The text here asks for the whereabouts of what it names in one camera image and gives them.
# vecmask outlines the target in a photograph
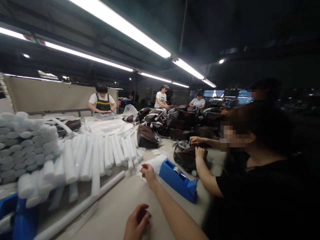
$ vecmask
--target ceiling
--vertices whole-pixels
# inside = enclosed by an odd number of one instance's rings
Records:
[[[319,1],[103,0],[152,39],[215,82],[220,59],[286,58],[320,53]],[[68,0],[0,0],[0,22],[184,84],[201,83]],[[0,71],[36,76],[36,70],[127,84],[142,76],[0,35]],[[22,53],[30,55],[24,58]]]

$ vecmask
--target hair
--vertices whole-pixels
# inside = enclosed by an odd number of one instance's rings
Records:
[[[290,154],[294,124],[279,109],[263,103],[250,103],[229,111],[226,120],[236,134],[254,133],[257,141],[267,148],[283,155]]]
[[[108,92],[108,86],[104,83],[97,82],[96,83],[96,91],[101,93],[107,93]]]
[[[267,90],[267,100],[275,101],[280,94],[279,87],[281,82],[276,78],[264,78],[252,83],[249,87],[250,90],[262,89]]]

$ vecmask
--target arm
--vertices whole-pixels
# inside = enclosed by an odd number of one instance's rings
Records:
[[[141,172],[155,194],[176,240],[208,240],[207,236],[189,214],[170,196],[158,182],[150,164],[143,164]]]

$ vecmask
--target white table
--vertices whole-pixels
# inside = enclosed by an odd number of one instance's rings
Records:
[[[160,149],[166,151],[168,153],[168,159],[174,162],[174,149],[172,147],[171,140],[163,139],[163,145]],[[215,176],[220,176],[222,173],[224,160],[226,158],[226,153],[220,152],[219,150],[215,149],[209,149],[208,151],[208,158],[214,160],[211,172]],[[155,156],[153,155],[151,150],[147,150],[144,156],[144,160],[149,160],[154,157]],[[117,185],[115,185],[111,190],[109,190],[104,196],[99,199],[97,212],[87,221],[87,223],[83,225],[83,227],[75,234],[73,239],[123,239],[128,216],[133,212],[138,204],[146,203],[149,205],[148,211],[152,214],[152,218],[151,224],[150,226],[148,226],[147,233],[143,239],[173,240],[174,237],[171,233],[169,225],[167,224],[167,221],[162,213],[161,207],[156,197],[148,187],[148,184],[142,181],[135,173],[130,173],[127,168],[124,168],[122,166],[114,166],[112,168],[112,176],[105,176],[101,178],[101,186],[122,170],[126,170],[125,178],[122,179]],[[190,179],[195,178],[188,173],[186,173],[186,176]],[[157,177],[159,182],[170,193],[170,195],[188,212],[188,214],[196,221],[196,223],[202,227],[206,221],[207,213],[209,212],[211,201],[213,199],[212,196],[204,189],[202,182],[198,181],[198,199],[195,204],[192,204],[176,191],[174,191],[159,176]],[[91,182],[78,183],[78,191],[79,199],[77,202],[79,203],[81,202],[81,200],[90,195]],[[40,206],[38,232],[41,232],[56,220],[60,219],[77,203],[70,204],[68,202],[68,191],[65,190],[64,196],[60,203],[60,208],[55,213],[49,214],[47,212],[49,204],[50,202],[47,202]],[[64,229],[53,239],[69,240],[71,238]]]

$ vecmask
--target hand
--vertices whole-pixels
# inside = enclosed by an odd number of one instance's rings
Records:
[[[127,220],[123,240],[141,240],[147,225],[150,223],[151,214],[146,210],[147,204],[140,204]]]
[[[153,167],[150,164],[142,164],[140,172],[142,173],[142,177],[147,180],[149,187],[158,182]]]
[[[201,137],[191,137],[191,144],[201,144],[205,142],[205,138]]]

